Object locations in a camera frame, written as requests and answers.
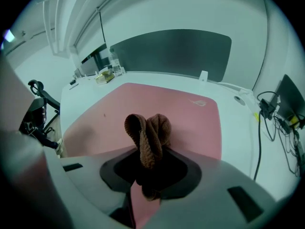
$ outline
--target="brown towel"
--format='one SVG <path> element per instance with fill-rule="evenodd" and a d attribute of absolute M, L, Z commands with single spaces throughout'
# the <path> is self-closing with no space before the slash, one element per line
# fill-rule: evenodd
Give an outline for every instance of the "brown towel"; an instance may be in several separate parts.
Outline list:
<path fill-rule="evenodd" d="M 153 170 L 162 159 L 162 146 L 170 146 L 170 121 L 162 114 L 147 120 L 139 114 L 131 114 L 127 116 L 124 126 L 140 151 L 142 166 Z"/>

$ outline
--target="pink mat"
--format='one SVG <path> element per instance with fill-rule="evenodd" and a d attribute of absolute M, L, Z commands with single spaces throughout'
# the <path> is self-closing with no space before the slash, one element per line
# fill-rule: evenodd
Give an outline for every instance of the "pink mat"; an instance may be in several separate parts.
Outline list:
<path fill-rule="evenodd" d="M 93 155 L 133 145 L 124 129 L 129 114 L 157 113 L 172 124 L 171 148 L 221 159 L 221 129 L 214 100 L 177 90 L 125 83 L 83 113 L 65 132 L 68 156 Z"/>

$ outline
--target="white wall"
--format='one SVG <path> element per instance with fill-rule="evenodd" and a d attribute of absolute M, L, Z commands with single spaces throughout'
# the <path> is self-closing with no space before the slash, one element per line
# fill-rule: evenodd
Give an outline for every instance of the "white wall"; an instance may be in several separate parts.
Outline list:
<path fill-rule="evenodd" d="M 14 66 L 13 58 L 8 58 L 8 61 Z M 62 88 L 72 80 L 74 70 L 75 67 L 70 59 L 53 56 L 47 46 L 24 60 L 15 68 L 15 73 L 28 89 L 30 80 L 41 81 L 45 91 L 60 102 Z M 54 108 L 47 105 L 47 122 L 54 116 Z"/>
<path fill-rule="evenodd" d="M 102 10 L 107 46 L 152 31 L 195 29 L 232 39 L 224 82 L 253 88 L 267 40 L 264 0 L 112 0 Z M 80 39 L 80 59 L 101 45 L 98 16 Z"/>
<path fill-rule="evenodd" d="M 287 74 L 305 99 L 305 52 L 287 17 L 272 0 L 266 0 L 269 22 L 268 45 L 261 74 L 254 88 L 255 96 L 275 91 Z M 271 100 L 272 95 L 264 96 Z M 305 130 L 300 130 L 305 147 Z"/>

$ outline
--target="desk surface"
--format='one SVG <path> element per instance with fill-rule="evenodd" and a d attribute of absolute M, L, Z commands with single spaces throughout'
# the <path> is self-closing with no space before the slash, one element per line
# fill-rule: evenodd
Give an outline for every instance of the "desk surface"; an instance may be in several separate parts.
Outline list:
<path fill-rule="evenodd" d="M 222 135 L 222 160 L 235 166 L 253 178 L 258 160 L 258 122 L 247 106 L 239 104 L 234 96 L 238 92 L 214 83 L 202 83 L 197 79 L 159 73 L 127 73 L 105 85 L 97 85 L 94 77 L 77 80 L 78 86 L 70 90 L 68 84 L 61 95 L 61 132 L 93 104 L 124 83 L 139 83 L 175 89 L 209 97 L 216 101 Z M 271 142 L 263 133 L 262 159 L 257 183 L 276 200 L 289 195 L 298 178 L 290 173 L 279 137 Z M 296 159 L 288 155 L 294 170 Z"/>

